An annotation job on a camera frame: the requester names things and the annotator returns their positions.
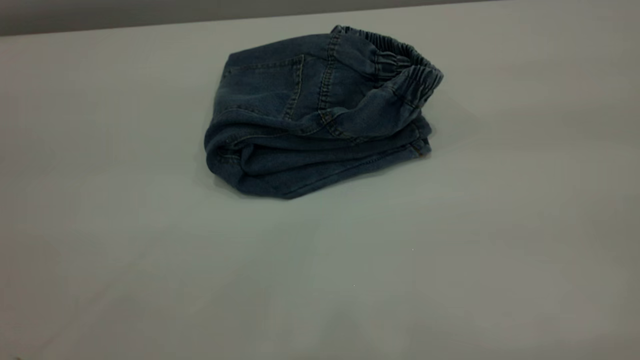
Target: blue denim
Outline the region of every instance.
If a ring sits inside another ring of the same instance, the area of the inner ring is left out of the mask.
[[[412,46],[345,26],[231,54],[207,166],[240,192],[292,199],[417,158],[441,80]]]

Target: seam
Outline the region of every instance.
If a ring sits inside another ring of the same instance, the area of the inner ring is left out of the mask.
[[[284,114],[282,114],[282,118],[284,120],[291,120],[291,116],[293,115],[293,111],[296,109],[296,105],[298,104],[298,99],[300,98],[300,92],[302,89],[302,70],[305,64],[305,56],[300,55],[300,63],[296,64],[296,71],[294,73],[296,80],[296,88],[294,90],[294,95],[291,99],[289,99],[289,103],[284,110]]]
[[[251,65],[244,65],[244,66],[238,66],[238,67],[230,67],[225,71],[225,74],[230,74],[231,72],[238,71],[238,70],[269,69],[272,67],[283,67],[286,65],[294,65],[300,62],[300,57],[301,55],[298,55],[294,58],[290,58],[282,61],[276,61],[273,63],[260,63],[260,64],[251,64]]]
[[[333,174],[331,174],[331,175],[328,175],[328,176],[322,177],[322,178],[320,178],[320,179],[318,179],[318,180],[312,181],[312,182],[311,182],[311,183],[309,183],[309,184],[304,184],[303,186],[299,186],[299,187],[297,187],[297,188],[295,188],[295,189],[293,189],[293,190],[291,190],[291,191],[289,191],[289,192],[287,192],[287,193],[284,193],[283,195],[284,195],[284,196],[287,196],[287,195],[289,195],[289,194],[292,194],[292,193],[294,193],[294,192],[297,192],[298,190],[301,190],[301,189],[306,188],[306,187],[308,187],[308,186],[311,186],[311,185],[313,185],[313,184],[319,183],[319,182],[320,182],[320,181],[322,181],[322,180],[328,179],[328,178],[330,178],[331,176],[336,176],[336,175],[338,175],[338,174],[341,174],[341,173],[343,173],[343,172],[345,172],[345,171],[348,171],[348,170],[351,170],[351,169],[354,169],[354,168],[357,168],[357,167],[361,167],[361,166],[364,166],[364,165],[369,165],[369,164],[371,164],[371,163],[375,163],[376,161],[380,161],[380,160],[382,160],[382,159],[384,159],[384,158],[387,158],[387,157],[389,157],[389,156],[391,156],[391,155],[397,154],[398,152],[405,151],[405,150],[407,150],[409,147],[411,147],[411,145],[410,145],[410,144],[409,144],[409,145],[404,145],[404,146],[400,147],[399,149],[397,149],[397,150],[395,150],[395,151],[392,151],[392,152],[390,152],[390,153],[388,153],[388,154],[381,155],[381,156],[378,156],[377,158],[374,158],[374,159],[371,159],[371,160],[365,161],[365,162],[363,162],[363,163],[359,163],[359,164],[353,165],[352,167],[348,167],[348,168],[342,169],[342,170],[340,170],[340,171],[338,171],[338,172],[334,172],[334,173],[333,173]]]
[[[322,76],[322,83],[320,84],[320,96],[318,100],[318,110],[327,109],[328,106],[328,98],[329,98],[329,89],[331,87],[331,80],[333,77],[333,68],[335,67],[335,52],[338,48],[338,43],[340,42],[341,33],[335,33],[331,40],[329,41],[329,45],[327,46],[326,54],[328,58],[327,66],[324,70],[324,74]]]

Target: gray wall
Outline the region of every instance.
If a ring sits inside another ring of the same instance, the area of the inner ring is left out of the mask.
[[[480,0],[0,0],[0,35],[467,1]]]

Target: folded jeans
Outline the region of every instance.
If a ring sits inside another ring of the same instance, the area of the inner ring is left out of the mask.
[[[231,54],[207,166],[240,192],[292,199],[416,158],[441,80],[412,46],[345,26]]]

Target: white table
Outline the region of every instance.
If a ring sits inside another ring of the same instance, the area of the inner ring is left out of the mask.
[[[0,358],[639,359],[640,4],[0,38]],[[345,24],[445,73],[433,154],[292,201],[202,138],[229,53]]]

